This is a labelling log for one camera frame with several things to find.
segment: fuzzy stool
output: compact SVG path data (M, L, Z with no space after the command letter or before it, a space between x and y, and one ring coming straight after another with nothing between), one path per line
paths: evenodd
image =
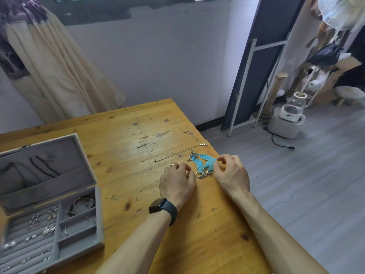
M336 107L341 106L345 100L349 100L350 105L353 105L356 100L365 97L365 93L357 87L349 87L344 85L341 87L335 87L334 90L336 95L340 97L335 104Z

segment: beige curtain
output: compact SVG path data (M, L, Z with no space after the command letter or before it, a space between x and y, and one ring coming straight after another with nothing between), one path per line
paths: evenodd
M9 43L36 83L20 90L22 95L46 123L121 108L125 96L45 10L46 21L6 25Z

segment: open jewelry box lid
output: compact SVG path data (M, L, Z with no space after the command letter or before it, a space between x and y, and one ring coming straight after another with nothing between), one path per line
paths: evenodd
M0 205L7 216L95 185L77 134L0 153Z

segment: hand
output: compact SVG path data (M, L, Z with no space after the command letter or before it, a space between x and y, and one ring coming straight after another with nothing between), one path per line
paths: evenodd
M160 194L173 203L179 212L195 189L195 175L186 163L173 162L160 177Z
M228 154L221 155L217 158L226 164L226 170L222 171L219 164L213 164L214 176L219 185L231 196L250 191L249 175L244 168L240 158L237 155L231 156Z

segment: floor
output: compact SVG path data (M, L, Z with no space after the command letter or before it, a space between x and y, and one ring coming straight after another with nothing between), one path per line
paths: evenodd
M365 110L326 105L306 111L288 140L258 125L202 132L219 154L240 156L262 206L331 274L365 269Z

